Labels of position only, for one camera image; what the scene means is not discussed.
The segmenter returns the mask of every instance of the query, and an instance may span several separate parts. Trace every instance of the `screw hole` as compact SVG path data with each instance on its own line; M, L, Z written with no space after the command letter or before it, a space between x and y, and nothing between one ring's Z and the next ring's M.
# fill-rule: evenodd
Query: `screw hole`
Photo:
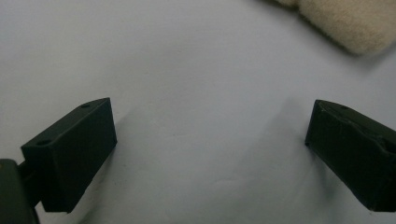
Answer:
M37 145L38 146L44 146L44 145L49 144L49 143L50 143L50 140L43 140L43 141L37 142Z

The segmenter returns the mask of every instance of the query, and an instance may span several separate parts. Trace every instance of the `white table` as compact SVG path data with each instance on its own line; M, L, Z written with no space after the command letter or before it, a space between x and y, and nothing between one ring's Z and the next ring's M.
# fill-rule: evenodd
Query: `white table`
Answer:
M354 57L259 0L2 1L0 158L111 97L119 143L42 224L394 223L304 146L315 99L396 129L396 48Z

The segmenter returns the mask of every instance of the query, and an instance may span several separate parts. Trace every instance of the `black plastic block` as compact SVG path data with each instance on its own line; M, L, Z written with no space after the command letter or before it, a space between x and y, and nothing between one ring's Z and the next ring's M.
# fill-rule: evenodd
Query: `black plastic block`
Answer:
M305 143L372 211L396 211L396 132L344 105L316 100Z
M70 213L117 144L110 99L89 102L21 147L47 212Z

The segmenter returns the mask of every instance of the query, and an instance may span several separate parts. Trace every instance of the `dark metal bracket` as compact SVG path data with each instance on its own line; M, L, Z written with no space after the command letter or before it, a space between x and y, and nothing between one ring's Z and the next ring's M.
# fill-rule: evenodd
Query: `dark metal bracket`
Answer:
M117 144L109 98L71 111L21 147L25 161L0 160L0 224L39 223L35 206L73 211Z
M396 132L359 112L316 100L305 144L376 212L396 211Z

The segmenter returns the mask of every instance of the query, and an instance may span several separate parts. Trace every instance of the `fluffy beige object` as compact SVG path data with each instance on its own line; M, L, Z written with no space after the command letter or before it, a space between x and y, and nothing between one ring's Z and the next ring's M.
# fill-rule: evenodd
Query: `fluffy beige object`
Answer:
M377 53L396 40L396 0L276 0L300 12L355 54Z

